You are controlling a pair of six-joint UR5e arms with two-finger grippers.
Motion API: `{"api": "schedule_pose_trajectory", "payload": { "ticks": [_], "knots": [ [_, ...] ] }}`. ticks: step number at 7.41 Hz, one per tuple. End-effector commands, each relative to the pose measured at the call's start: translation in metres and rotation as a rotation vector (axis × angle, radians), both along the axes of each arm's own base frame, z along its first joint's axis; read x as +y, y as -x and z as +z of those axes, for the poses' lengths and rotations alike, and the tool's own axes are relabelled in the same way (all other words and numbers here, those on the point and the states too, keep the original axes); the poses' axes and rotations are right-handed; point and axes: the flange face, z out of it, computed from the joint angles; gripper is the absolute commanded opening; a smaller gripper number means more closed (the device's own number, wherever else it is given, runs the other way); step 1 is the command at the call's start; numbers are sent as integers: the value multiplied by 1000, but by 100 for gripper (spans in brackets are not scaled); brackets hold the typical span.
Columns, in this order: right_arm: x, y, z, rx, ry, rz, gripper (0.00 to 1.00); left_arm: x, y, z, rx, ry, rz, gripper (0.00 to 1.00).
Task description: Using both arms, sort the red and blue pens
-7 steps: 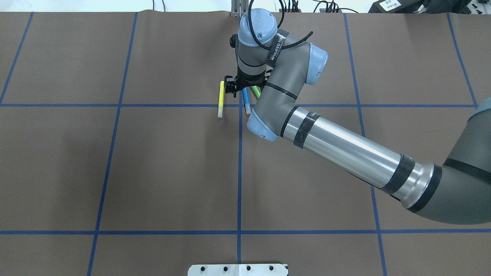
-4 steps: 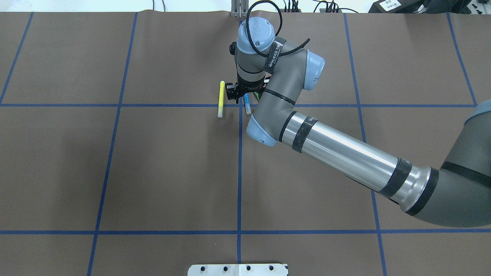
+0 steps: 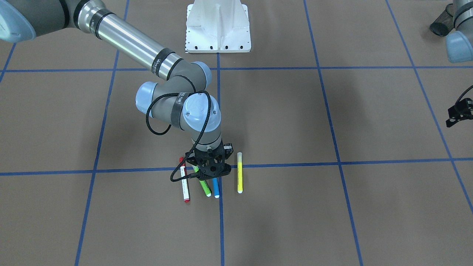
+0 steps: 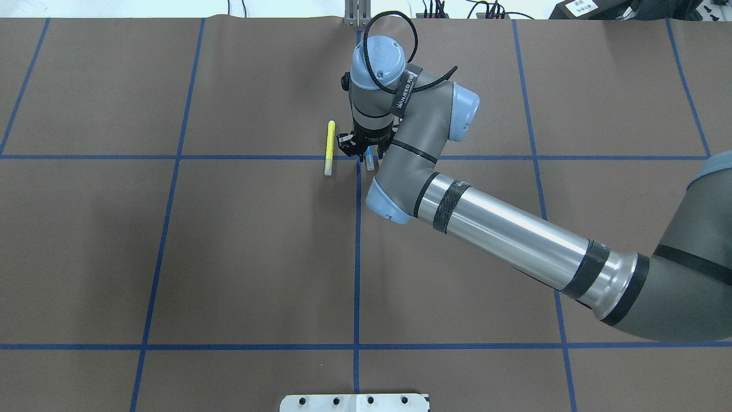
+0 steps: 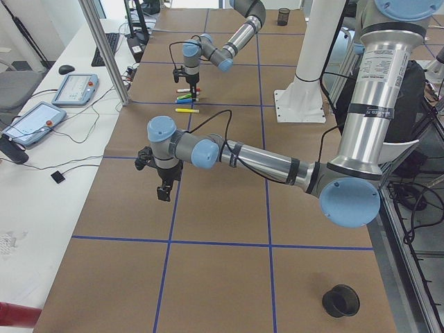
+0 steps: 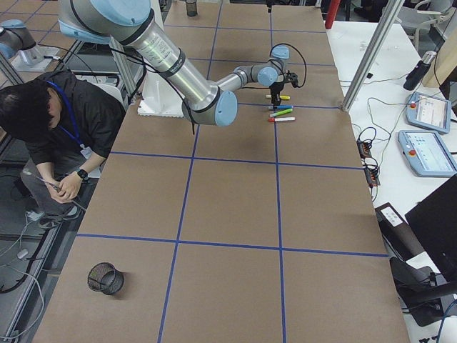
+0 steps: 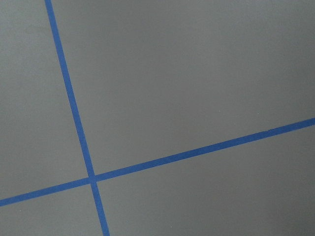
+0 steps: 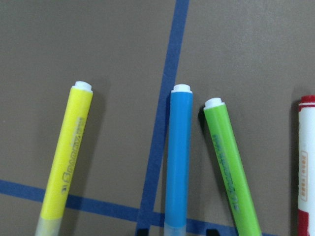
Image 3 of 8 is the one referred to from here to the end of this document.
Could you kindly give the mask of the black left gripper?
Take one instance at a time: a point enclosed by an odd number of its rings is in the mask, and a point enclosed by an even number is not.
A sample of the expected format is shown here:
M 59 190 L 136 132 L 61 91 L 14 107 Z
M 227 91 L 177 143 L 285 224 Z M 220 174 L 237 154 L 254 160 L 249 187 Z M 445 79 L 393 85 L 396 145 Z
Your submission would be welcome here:
M 446 127 L 451 128 L 456 123 L 463 120 L 472 120 L 473 101 L 471 98 L 464 98 L 448 108 L 448 119 Z

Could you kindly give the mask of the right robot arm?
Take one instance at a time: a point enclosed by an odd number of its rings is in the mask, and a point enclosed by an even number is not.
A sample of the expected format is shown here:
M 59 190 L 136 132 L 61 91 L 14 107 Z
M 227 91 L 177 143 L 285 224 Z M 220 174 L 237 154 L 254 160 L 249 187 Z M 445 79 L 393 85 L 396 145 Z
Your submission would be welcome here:
M 198 167 L 184 178 L 210 180 L 231 172 L 226 160 L 233 153 L 223 143 L 220 107 L 207 88 L 210 68 L 203 62 L 188 62 L 109 10 L 101 0 L 2 0 L 1 39 L 30 41 L 66 28 L 94 35 L 155 74 L 163 83 L 145 82 L 137 90 L 135 104 L 144 113 L 154 135 L 175 127 L 188 132 L 192 147 L 184 162 Z M 151 118 L 168 124 L 158 132 Z

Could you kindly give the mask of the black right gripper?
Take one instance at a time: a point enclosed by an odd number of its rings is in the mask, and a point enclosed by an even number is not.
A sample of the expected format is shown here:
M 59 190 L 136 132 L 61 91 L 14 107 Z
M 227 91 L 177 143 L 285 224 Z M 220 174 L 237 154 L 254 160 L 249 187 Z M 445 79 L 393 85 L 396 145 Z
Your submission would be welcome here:
M 233 153 L 232 143 L 220 143 L 218 147 L 210 153 L 202 150 L 194 150 L 192 153 L 185 153 L 186 162 L 190 165 L 197 166 L 199 171 L 191 173 L 190 178 L 198 180 L 211 180 L 215 177 L 221 177 L 230 174 L 231 165 L 227 164 L 227 160 Z

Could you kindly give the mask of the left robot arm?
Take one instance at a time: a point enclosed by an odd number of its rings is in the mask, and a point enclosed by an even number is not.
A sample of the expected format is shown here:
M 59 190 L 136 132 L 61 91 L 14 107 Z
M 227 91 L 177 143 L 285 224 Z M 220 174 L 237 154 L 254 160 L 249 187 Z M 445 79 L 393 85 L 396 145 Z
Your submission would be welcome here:
M 451 63 L 471 62 L 473 60 L 473 1 L 454 0 L 453 24 L 454 32 L 446 37 L 446 52 Z M 459 121 L 472 119 L 472 99 L 464 98 L 472 90 L 466 89 L 448 109 L 449 118 L 446 120 L 448 128 Z

